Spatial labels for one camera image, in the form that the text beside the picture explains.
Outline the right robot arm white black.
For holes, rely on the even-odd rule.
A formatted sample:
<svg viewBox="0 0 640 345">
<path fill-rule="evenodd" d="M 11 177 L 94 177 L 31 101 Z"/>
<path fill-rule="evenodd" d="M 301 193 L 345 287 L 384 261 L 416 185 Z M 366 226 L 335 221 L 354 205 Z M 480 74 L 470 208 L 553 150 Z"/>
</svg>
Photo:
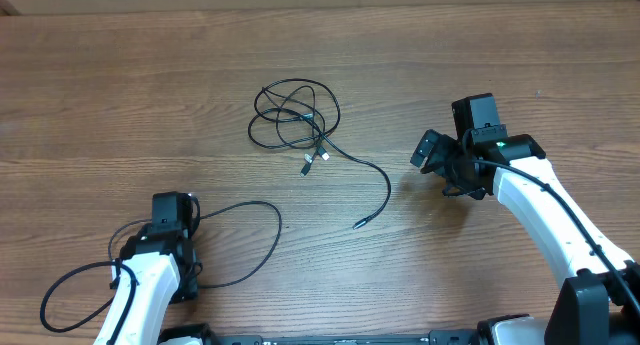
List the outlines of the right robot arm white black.
<svg viewBox="0 0 640 345">
<path fill-rule="evenodd" d="M 530 135 L 508 134 L 492 94 L 457 100 L 451 109 L 457 135 L 426 131 L 412 164 L 443 178 L 446 197 L 495 197 L 542 253 L 559 295 L 546 320 L 495 317 L 473 330 L 444 332 L 446 343 L 638 343 L 638 262 L 589 219 Z"/>
</svg>

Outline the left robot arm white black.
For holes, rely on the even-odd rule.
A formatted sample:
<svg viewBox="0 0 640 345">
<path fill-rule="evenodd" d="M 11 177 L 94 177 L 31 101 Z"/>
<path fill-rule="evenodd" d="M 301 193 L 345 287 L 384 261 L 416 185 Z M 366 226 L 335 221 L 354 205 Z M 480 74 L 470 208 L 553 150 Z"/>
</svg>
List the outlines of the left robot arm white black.
<svg viewBox="0 0 640 345">
<path fill-rule="evenodd" d="M 192 237 L 200 221 L 198 200 L 180 192 L 155 194 L 152 218 L 129 237 L 115 260 L 116 293 L 97 344 L 203 344 L 219 342 L 209 325 L 163 329 L 171 304 L 198 296 Z"/>
</svg>

